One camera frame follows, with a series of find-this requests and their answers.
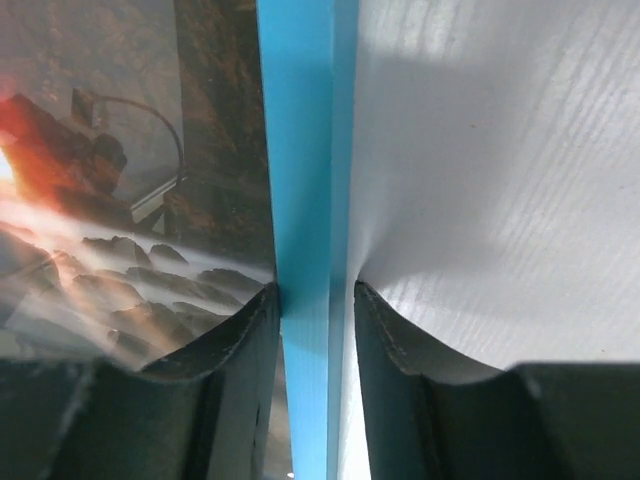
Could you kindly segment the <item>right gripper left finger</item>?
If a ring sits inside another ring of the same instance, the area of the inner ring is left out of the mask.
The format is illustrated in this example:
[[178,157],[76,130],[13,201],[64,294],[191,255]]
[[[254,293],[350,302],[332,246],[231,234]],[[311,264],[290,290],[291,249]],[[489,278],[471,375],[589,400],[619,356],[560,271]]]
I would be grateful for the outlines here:
[[1,363],[5,479],[259,479],[279,343],[278,289],[144,370]]

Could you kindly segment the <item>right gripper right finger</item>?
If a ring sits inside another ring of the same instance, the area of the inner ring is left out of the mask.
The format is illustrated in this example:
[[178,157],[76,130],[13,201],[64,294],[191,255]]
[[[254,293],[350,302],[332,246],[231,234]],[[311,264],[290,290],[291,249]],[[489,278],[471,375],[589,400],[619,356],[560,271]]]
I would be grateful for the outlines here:
[[473,360],[354,288],[375,479],[635,479],[639,368]]

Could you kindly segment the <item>blue picture frame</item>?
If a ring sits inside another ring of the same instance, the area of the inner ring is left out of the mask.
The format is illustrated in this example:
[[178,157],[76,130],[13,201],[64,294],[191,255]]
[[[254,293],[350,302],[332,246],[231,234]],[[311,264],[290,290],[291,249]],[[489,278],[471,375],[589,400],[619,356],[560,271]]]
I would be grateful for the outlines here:
[[337,475],[355,1],[257,5],[293,474]]

